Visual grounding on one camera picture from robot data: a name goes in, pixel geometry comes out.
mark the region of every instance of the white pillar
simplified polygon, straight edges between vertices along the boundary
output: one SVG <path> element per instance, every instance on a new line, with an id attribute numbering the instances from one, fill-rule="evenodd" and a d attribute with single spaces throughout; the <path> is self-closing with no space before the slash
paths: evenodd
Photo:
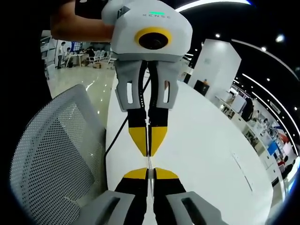
<path id="1" fill-rule="evenodd" d="M 230 43 L 206 39 L 188 84 L 193 88 L 197 80 L 206 79 L 210 88 L 205 97 L 214 102 L 218 93 L 229 91 L 240 62 Z"/>

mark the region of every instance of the green indicator light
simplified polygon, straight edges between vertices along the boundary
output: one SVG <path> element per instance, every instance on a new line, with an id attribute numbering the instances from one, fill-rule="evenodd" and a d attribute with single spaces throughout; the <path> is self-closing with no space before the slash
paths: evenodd
<path id="1" fill-rule="evenodd" d="M 162 12 L 150 12 L 150 14 L 164 15 L 165 13 L 162 13 Z"/>

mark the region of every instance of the red object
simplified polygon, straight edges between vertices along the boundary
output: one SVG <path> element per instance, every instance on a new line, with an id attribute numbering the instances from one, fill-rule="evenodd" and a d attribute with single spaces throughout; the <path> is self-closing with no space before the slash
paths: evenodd
<path id="1" fill-rule="evenodd" d="M 289 142 L 289 139 L 287 138 L 286 135 L 279 134 L 279 136 L 280 136 L 280 139 L 283 141 L 283 143 L 288 143 Z"/>
<path id="2" fill-rule="evenodd" d="M 285 162 L 281 161 L 281 162 L 278 163 L 278 166 L 281 166 L 281 165 L 285 165 Z"/>

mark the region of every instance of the cardboard box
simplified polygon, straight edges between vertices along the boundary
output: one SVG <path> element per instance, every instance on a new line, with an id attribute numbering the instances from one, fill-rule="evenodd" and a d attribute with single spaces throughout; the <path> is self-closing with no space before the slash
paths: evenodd
<path id="1" fill-rule="evenodd" d="M 101 63 L 100 62 L 94 62 L 93 63 L 93 68 L 101 69 Z"/>

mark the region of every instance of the black cable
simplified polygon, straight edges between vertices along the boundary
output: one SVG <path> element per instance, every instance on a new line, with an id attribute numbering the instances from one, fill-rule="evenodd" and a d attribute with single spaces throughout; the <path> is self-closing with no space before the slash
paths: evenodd
<path id="1" fill-rule="evenodd" d="M 143 90 L 142 90 L 142 93 L 145 92 L 145 90 L 146 90 L 146 88 L 147 88 L 149 82 L 150 82 L 150 77 L 148 78 L 148 80 L 147 80 L 147 82 L 146 82 L 146 84 L 145 84 L 145 86 L 144 86 L 144 88 L 143 88 Z M 114 137 L 112 143 L 110 144 L 110 146 L 108 147 L 107 151 L 106 151 L 105 154 L 104 154 L 104 162 L 103 162 L 103 163 L 104 163 L 104 174 L 105 174 L 105 183 L 106 183 L 106 189 L 107 189 L 107 190 L 108 190 L 108 185 L 107 185 L 107 172 L 106 172 L 106 156 L 107 156 L 107 154 L 109 153 L 109 151 L 112 149 L 114 143 L 116 142 L 116 140 L 117 140 L 117 138 L 119 137 L 119 135 L 120 135 L 122 129 L 124 128 L 124 126 L 125 126 L 127 120 L 128 120 L 128 116 L 124 119 L 124 121 L 123 121 L 121 127 L 119 128 L 119 130 L 118 130 L 116 136 Z"/>

